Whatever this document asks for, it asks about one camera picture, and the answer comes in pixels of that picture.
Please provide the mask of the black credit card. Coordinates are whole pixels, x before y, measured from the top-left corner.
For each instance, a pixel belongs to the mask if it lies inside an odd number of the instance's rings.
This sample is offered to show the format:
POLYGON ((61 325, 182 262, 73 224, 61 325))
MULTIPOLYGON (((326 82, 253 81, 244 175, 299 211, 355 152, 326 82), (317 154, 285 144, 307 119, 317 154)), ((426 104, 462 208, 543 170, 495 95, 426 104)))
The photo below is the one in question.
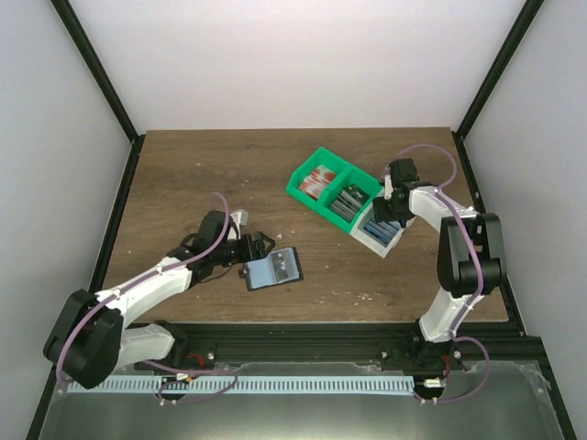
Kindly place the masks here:
POLYGON ((301 274, 293 247, 276 250, 270 254, 271 266, 278 283, 297 280, 301 274))

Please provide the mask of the black card holder wallet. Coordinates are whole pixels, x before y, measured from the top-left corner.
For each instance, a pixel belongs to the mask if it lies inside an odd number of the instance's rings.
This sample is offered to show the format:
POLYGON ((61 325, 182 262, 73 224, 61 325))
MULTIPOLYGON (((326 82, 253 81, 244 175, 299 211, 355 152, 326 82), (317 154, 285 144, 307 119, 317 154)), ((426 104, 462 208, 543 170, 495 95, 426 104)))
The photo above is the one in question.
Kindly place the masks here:
POLYGON ((242 269, 239 271, 239 277, 246 282, 247 289, 249 292, 271 288, 275 286, 280 286, 292 282, 302 281, 304 279, 304 274, 301 266, 301 262, 298 256, 297 249, 294 247, 297 263, 299 270, 301 272, 299 278, 297 280, 286 281, 282 283, 278 283, 275 279, 273 269, 271 266, 270 261, 270 254, 261 260, 250 261, 248 263, 244 263, 242 269))

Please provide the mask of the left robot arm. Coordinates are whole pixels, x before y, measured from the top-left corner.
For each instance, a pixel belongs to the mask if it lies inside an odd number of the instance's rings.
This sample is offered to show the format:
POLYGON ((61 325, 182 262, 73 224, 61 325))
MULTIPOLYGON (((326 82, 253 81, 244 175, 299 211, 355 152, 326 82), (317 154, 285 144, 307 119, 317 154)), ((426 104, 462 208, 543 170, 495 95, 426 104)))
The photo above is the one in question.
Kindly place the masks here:
POLYGON ((188 350, 183 331, 165 321, 133 324, 156 305, 205 281, 216 267, 266 258, 274 240, 261 232, 242 233, 247 221, 244 210, 210 211, 198 231, 154 267, 111 289, 71 294, 43 348, 57 381, 92 389, 127 365, 158 361, 168 370, 179 369, 188 350))

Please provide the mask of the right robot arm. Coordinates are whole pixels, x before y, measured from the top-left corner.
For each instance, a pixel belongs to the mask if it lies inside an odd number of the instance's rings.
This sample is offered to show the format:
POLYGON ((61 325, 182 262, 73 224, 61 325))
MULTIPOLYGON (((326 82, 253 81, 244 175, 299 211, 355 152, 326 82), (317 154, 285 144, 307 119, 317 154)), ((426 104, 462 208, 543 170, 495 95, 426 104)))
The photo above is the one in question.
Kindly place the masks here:
POLYGON ((466 207, 422 181, 412 159, 392 161, 382 180, 383 194, 373 199, 375 221, 401 228, 424 220, 438 233, 439 290, 417 320, 416 340, 407 347, 410 363, 429 369, 440 358, 438 344, 457 338, 464 318, 507 276, 501 220, 466 207))

